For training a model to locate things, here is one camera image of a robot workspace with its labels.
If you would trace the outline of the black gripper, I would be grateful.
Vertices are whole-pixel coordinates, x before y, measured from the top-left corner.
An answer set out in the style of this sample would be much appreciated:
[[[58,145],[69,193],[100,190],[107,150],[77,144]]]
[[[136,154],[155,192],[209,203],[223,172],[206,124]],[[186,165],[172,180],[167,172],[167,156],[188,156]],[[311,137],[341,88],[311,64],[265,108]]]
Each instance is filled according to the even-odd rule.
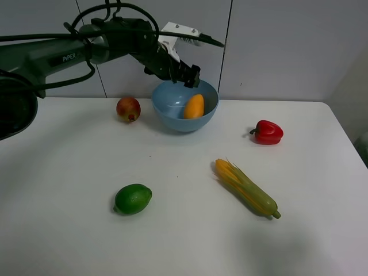
[[[201,68],[195,64],[189,67],[183,61],[176,62],[160,43],[131,56],[145,66],[144,72],[148,75],[155,75],[163,81],[183,82],[187,88],[199,85]]]

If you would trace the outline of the dark green robot arm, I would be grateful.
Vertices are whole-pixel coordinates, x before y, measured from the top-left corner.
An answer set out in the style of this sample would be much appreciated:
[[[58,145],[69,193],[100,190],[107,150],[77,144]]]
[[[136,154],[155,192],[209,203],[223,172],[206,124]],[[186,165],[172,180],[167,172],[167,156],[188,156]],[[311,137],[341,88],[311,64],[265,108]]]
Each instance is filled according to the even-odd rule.
[[[98,18],[73,31],[71,38],[4,45],[1,47],[1,139],[25,130],[35,119],[38,99],[48,89],[89,79],[96,64],[133,56],[148,75],[163,81],[200,83],[200,68],[172,57],[148,21],[121,17]],[[46,77],[85,62],[91,71],[82,77],[46,83]]]

